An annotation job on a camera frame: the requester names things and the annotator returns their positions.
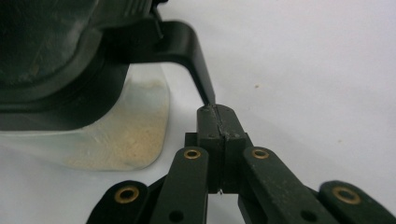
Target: black plastic housing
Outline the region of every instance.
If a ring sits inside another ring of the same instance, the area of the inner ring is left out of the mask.
[[[0,1],[0,131],[95,122],[119,98],[130,63],[181,63],[214,103],[195,32],[162,22],[160,2]]]

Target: black plastic linkage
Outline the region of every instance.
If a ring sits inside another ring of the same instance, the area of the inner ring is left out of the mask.
[[[137,181],[111,187],[93,209],[87,224],[138,224],[149,200],[149,188]]]
[[[142,198],[129,205],[115,203],[114,195],[134,182],[116,185],[96,205],[88,223],[203,224],[207,193],[220,189],[239,195],[247,224],[396,224],[382,205],[348,183],[325,183],[319,193],[304,186],[273,151],[252,145],[231,108],[203,106],[197,117],[197,133],[186,133],[185,147],[176,154],[168,176],[148,189],[136,183]]]
[[[242,190],[240,196],[256,198],[268,223],[338,223],[274,152],[248,147],[243,157],[243,174],[252,190]]]
[[[363,190],[345,182],[322,184],[318,199],[340,223],[395,223],[395,217],[386,208]]]
[[[150,224],[206,223],[208,154],[198,147],[177,152]]]

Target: black plastic arm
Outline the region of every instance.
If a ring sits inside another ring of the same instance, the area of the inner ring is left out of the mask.
[[[205,105],[216,103],[215,92],[207,72],[204,55],[196,33],[186,23],[180,21],[144,21],[142,30],[136,29],[140,35],[157,32],[159,41],[145,46],[142,42],[147,39],[138,39],[138,48],[127,49],[129,63],[179,63],[185,66],[201,95]]]

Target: white background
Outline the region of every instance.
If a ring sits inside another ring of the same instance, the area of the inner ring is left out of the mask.
[[[219,104],[254,145],[307,186],[339,179],[396,214],[396,2],[173,0],[164,19],[200,37]],[[163,154],[139,172],[71,170],[0,148],[0,223],[84,223],[112,185],[165,175],[202,105],[165,64],[171,111]],[[209,197],[207,223],[243,223],[236,197]]]

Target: white surface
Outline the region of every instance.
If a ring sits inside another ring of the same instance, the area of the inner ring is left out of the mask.
[[[160,9],[195,28],[218,103],[256,146],[313,189],[344,180],[396,214],[394,1],[174,0]],[[201,102],[185,69],[163,69],[170,119],[152,166],[83,172],[1,148],[0,223],[83,223],[112,185],[166,174]],[[210,196],[207,223],[243,223],[236,198]]]

